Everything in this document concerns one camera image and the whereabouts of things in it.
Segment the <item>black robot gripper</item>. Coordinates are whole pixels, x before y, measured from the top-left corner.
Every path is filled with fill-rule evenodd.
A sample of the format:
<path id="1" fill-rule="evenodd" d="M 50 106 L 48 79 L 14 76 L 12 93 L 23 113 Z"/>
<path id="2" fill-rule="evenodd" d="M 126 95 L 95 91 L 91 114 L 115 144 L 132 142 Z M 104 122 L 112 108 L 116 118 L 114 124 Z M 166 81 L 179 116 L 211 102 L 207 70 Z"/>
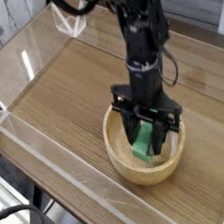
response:
<path id="1" fill-rule="evenodd" d="M 128 63 L 129 83 L 111 86 L 111 106 L 121 113 L 123 129 L 132 145 L 140 131 L 140 120 L 152 124 L 152 152 L 161 154 L 169 130 L 180 130 L 182 106 L 173 101 L 163 90 L 162 58 L 150 66 Z"/>

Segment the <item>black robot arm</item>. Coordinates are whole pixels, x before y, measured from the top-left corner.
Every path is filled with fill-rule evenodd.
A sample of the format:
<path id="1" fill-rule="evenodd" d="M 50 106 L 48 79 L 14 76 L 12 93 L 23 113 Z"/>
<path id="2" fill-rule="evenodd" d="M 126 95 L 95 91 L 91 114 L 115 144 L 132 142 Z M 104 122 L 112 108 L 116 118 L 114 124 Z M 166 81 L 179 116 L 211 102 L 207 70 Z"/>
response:
<path id="1" fill-rule="evenodd" d="M 111 106 L 121 114 L 132 152 L 159 155 L 167 133 L 180 130 L 182 112 L 182 106 L 163 90 L 162 57 L 170 53 L 165 47 L 169 31 L 161 0 L 84 0 L 81 9 L 66 0 L 49 1 L 75 16 L 87 15 L 100 2 L 116 14 L 126 45 L 129 83 L 111 86 Z"/>

